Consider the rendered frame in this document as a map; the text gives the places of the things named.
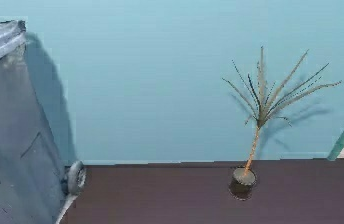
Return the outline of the potted palm houseplant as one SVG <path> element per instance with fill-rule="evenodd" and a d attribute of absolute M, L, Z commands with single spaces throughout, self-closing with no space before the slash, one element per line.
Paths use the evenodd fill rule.
<path fill-rule="evenodd" d="M 286 87 L 287 83 L 292 79 L 293 75 L 308 55 L 308 51 L 305 51 L 298 62 L 295 64 L 290 73 L 280 82 L 279 85 L 273 83 L 271 87 L 268 86 L 268 81 L 265 77 L 265 61 L 264 61 L 264 47 L 260 47 L 260 58 L 256 63 L 257 68 L 257 83 L 254 84 L 251 75 L 248 74 L 244 79 L 241 75 L 236 64 L 233 64 L 240 80 L 244 87 L 248 90 L 251 100 L 249 100 L 242 91 L 233 84 L 230 80 L 223 78 L 225 81 L 247 104 L 250 109 L 245 124 L 248 124 L 250 120 L 254 122 L 254 135 L 251 143 L 251 149 L 244 165 L 240 165 L 233 168 L 231 181 L 228 185 L 230 194 L 239 201 L 246 201 L 251 198 L 254 187 L 258 182 L 258 176 L 252 169 L 252 162 L 254 160 L 260 135 L 264 126 L 272 119 L 283 119 L 288 125 L 291 125 L 290 120 L 286 116 L 279 116 L 285 108 L 300 101 L 306 96 L 313 94 L 314 92 L 323 88 L 335 87 L 341 84 L 341 81 L 325 84 L 317 84 L 321 79 L 320 73 L 328 66 L 325 64 L 317 72 L 291 88 L 283 96 L 280 96 L 281 92 Z"/>

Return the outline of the grey wheeled bin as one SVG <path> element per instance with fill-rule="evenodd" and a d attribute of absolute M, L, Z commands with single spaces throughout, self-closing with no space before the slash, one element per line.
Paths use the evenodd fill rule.
<path fill-rule="evenodd" d="M 86 182 L 66 166 L 30 79 L 22 20 L 0 22 L 0 224 L 61 224 Z"/>

